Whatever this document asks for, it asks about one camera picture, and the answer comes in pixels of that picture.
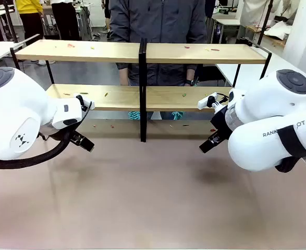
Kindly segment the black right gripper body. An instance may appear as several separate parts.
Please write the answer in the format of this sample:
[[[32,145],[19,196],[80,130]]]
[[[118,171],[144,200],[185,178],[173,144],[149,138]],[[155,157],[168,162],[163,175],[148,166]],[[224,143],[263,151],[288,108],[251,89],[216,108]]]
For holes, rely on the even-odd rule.
[[[225,115],[227,112],[227,106],[218,111],[213,118],[211,119],[211,124],[217,130],[217,134],[223,140],[228,140],[230,135],[232,134],[232,130],[227,125]]]

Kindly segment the person's right hand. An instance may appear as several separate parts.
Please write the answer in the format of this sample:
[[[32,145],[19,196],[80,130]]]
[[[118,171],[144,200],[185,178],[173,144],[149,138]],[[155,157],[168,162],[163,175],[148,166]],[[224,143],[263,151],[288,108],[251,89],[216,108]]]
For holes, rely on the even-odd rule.
[[[119,70],[119,81],[121,86],[128,86],[128,69]]]

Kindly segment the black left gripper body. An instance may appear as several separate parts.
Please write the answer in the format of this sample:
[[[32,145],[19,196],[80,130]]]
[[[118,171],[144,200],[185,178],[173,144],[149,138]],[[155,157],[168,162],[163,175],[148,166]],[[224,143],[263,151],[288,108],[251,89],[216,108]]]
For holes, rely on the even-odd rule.
[[[86,140],[86,137],[82,134],[80,134],[77,131],[73,131],[70,136],[71,143],[74,143],[76,146],[84,146],[84,142]]]

